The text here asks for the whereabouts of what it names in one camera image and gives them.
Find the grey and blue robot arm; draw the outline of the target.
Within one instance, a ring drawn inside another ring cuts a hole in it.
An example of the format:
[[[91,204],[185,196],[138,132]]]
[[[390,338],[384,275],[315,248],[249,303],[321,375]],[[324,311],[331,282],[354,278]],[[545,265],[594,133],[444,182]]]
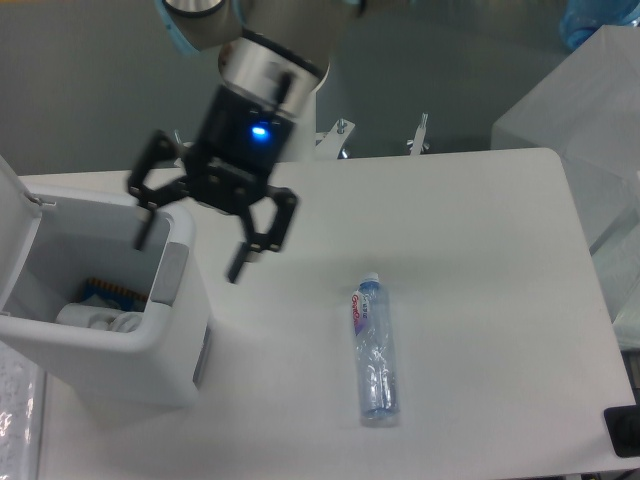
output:
[[[296,194],[269,183],[329,57],[368,1],[162,1],[176,40],[193,50],[229,43],[223,83],[189,146],[155,131],[126,190],[145,215],[134,246],[146,244],[159,210],[191,198],[239,218],[244,240],[227,270],[237,281],[253,255],[282,249]]]

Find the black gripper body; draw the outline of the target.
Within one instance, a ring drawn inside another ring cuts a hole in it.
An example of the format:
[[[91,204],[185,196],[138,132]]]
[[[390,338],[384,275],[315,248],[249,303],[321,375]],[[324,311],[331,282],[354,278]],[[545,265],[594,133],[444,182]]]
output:
[[[220,87],[184,158],[189,196],[229,215],[266,196],[295,123]]]

